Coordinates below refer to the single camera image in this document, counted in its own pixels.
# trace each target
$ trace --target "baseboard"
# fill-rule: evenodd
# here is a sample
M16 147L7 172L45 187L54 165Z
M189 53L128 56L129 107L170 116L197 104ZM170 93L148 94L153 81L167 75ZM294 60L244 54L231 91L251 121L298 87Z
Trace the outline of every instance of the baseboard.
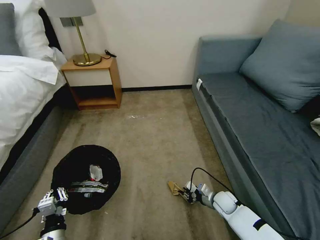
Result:
M157 91L157 90L172 90L172 89L191 89L192 85L175 85L175 86L158 86L158 87L137 87L123 88L122 92L137 92L137 91Z

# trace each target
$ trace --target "white bedsheet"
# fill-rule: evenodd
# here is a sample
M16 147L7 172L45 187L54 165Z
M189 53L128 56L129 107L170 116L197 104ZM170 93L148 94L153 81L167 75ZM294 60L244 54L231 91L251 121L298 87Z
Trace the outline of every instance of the white bedsheet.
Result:
M66 59L54 50L54 62L0 55L0 169L14 144L65 84L58 68Z

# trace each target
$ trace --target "black cable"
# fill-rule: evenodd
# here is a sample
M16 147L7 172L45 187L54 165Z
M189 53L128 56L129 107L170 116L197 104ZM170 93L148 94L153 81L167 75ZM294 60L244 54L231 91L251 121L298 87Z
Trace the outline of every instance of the black cable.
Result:
M102 58L104 58L104 59L107 59L107 60L111 58L111 56L110 56L110 57L108 57L108 58L105 58L105 57L103 57L103 56L101 56L101 57L102 57Z
M0 239L3 239L7 236L9 236L10 234L14 233L15 231L17 231L18 229L22 228L24 225L26 225L28 222L30 222L38 213L39 213L39 209L38 208L34 208L33 209L33 213L32 213L32 216L27 220L25 221L24 223L22 223L19 227L17 227L16 229L12 230L11 232L7 233L6 235L0 237Z
M105 58L105 57L101 56L101 57L104 58L104 59L110 59L111 57L114 57L114 58L117 57L116 55L110 53L107 49L105 49L104 52L106 53L106 55L109 55L109 56L110 56L110 57L108 57L108 58Z
M210 177L212 177L214 180L216 180L218 183L220 183L220 185L222 185L225 189L227 189L229 192L231 192L234 196L235 194L233 193L233 191L230 190L230 188L228 188L226 185L224 185L222 182L220 182L218 179L216 179L214 176L212 176L210 173L208 173L206 170L204 170L203 168L195 168L191 174L191 184L190 184L190 191L191 191L191 186L192 186L192 179L193 179L193 174L194 172L197 170L197 169L200 169L202 171L204 171L206 174L208 174Z
M230 188L228 188L226 185L224 185L222 182L220 182L218 179L216 179L214 176L212 176L212 175L211 175L210 173L208 173L206 170L204 170L203 168L199 168L199 167L195 168L195 169L193 170L192 174L191 174L190 192L191 192L193 174L194 174L194 172L195 172L197 169L200 169L200 170L204 171L206 174L208 174L210 177L212 177L214 180L216 180L220 185L222 185L225 189L227 189L229 192L231 192L231 193L235 196L235 198L237 198L237 196L234 194L233 191L230 190ZM274 229L274 230L275 230L277 233L279 233L279 234L281 234L281 235L283 235L283 236L289 237L289 238L294 238L294 239L299 239L299 240L311 240L311 239L309 239L309 238L296 237L296 236L293 236L293 235L290 235L290 234L286 234L286 233L283 233L283 232L281 232L281 231L279 231L279 230L276 230L276 229Z

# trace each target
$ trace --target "floor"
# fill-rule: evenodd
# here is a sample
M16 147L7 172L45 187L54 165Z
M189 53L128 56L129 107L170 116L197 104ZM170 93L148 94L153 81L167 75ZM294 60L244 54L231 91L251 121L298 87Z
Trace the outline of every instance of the floor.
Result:
M100 210L66 216L68 239L237 239L214 210L189 205L167 186L168 181L183 186L195 167L230 186L190 89L129 92L120 109L66 112L42 176L5 232L29 218L50 189L55 165L83 144L111 150L122 179ZM194 182L200 181L223 190L197 172ZM39 215L7 239L38 239L42 228Z

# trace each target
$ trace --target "nightstand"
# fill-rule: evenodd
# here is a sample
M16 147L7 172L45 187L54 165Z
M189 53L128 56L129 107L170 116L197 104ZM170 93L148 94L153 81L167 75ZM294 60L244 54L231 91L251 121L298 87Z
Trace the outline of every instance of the nightstand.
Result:
M122 90L115 58L102 58L87 67L76 66L70 59L61 71L79 110L120 108Z

